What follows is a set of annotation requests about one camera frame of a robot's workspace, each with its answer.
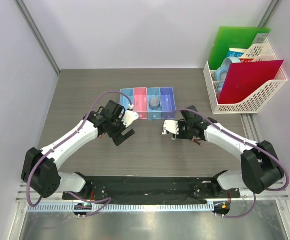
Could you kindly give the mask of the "pink drawer box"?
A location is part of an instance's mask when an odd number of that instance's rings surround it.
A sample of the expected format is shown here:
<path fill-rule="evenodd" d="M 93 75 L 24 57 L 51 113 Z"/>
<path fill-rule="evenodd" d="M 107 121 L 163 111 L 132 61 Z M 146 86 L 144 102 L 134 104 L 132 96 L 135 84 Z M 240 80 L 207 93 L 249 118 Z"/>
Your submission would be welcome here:
<path fill-rule="evenodd" d="M 140 119 L 148 119 L 147 110 L 147 88 L 137 87 L 133 89 L 134 110 L 138 113 Z"/>

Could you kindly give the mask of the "purple drawer box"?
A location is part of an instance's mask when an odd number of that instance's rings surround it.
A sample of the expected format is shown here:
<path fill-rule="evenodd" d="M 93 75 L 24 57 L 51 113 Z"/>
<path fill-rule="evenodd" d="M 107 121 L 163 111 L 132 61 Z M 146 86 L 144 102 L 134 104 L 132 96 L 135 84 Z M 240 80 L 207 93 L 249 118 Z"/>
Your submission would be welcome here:
<path fill-rule="evenodd" d="M 161 119 L 167 117 L 169 113 L 176 110 L 174 92 L 172 87 L 161 87 L 160 88 L 160 98 L 161 98 Z"/>

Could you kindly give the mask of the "clear paper clip jar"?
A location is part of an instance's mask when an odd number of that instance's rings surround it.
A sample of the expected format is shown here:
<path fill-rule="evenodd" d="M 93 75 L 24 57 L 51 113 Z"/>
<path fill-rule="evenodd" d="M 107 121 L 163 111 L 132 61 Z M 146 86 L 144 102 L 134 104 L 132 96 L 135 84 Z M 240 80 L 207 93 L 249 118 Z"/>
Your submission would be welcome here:
<path fill-rule="evenodd" d="M 149 108 L 153 111 L 160 108 L 160 98 L 158 96 L 151 96 L 148 100 Z"/>

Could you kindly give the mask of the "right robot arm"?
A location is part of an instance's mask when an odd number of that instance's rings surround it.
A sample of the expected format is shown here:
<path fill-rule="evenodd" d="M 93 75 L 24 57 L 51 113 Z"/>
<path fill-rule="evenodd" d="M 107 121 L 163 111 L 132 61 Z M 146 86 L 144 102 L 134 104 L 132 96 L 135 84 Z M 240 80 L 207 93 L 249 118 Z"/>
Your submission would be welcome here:
<path fill-rule="evenodd" d="M 241 137 L 216 120 L 203 117 L 193 105 L 181 109 L 180 113 L 180 120 L 164 119 L 163 135 L 171 135 L 174 140 L 205 141 L 239 160 L 239 171 L 224 170 L 212 178 L 210 190 L 215 197 L 223 197 L 230 189 L 247 188 L 254 194 L 274 191 L 272 185 L 287 178 L 274 147 L 268 141 L 256 142 Z"/>

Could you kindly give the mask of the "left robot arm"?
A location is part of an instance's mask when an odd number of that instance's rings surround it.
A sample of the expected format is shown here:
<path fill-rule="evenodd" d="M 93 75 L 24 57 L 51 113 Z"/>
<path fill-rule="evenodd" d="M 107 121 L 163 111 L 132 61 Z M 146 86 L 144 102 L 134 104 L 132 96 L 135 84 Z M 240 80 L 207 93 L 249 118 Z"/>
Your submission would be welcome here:
<path fill-rule="evenodd" d="M 138 113 L 130 105 L 127 109 L 110 100 L 100 112 L 91 111 L 68 133 L 54 143 L 26 152 L 21 179 L 26 191 L 34 190 L 41 198 L 48 198 L 57 191 L 72 192 L 79 199 L 91 195 L 91 183 L 80 173 L 63 173 L 59 168 L 82 146 L 99 136 L 108 135 L 116 146 L 134 135 L 134 130 L 122 134 Z"/>

